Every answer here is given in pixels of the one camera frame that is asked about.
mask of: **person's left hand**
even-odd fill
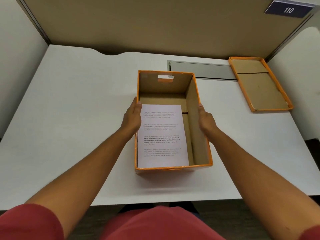
[[[141,126],[141,108],[142,104],[140,101],[136,103],[137,97],[134,97],[127,112],[123,115],[122,124],[120,130],[124,131],[128,136],[128,140],[138,131]]]

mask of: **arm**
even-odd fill
[[[223,133],[202,104],[199,125],[243,200],[274,239],[297,240],[305,230],[320,225],[320,207]]]
[[[89,155],[50,182],[26,203],[50,209],[58,217],[66,238],[85,214],[103,186],[127,141],[141,125],[142,105],[132,104],[120,129]]]

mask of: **orange box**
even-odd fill
[[[138,168],[138,132],[135,134],[136,173],[164,170],[195,170],[213,165],[208,139],[199,128],[200,103],[196,77],[190,72],[138,71],[137,102],[181,105],[189,166]]]
[[[246,64],[244,60],[259,62]],[[231,56],[229,64],[252,112],[285,111],[294,108],[263,58]]]

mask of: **t-shirt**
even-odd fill
[[[23,204],[0,216],[1,240],[63,240],[62,226],[49,209]],[[157,206],[118,214],[105,226],[100,240],[224,239],[200,219],[180,207]],[[320,239],[320,226],[306,230],[299,240]]]

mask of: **white paper sheet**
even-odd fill
[[[138,168],[188,166],[181,105],[143,104]]]

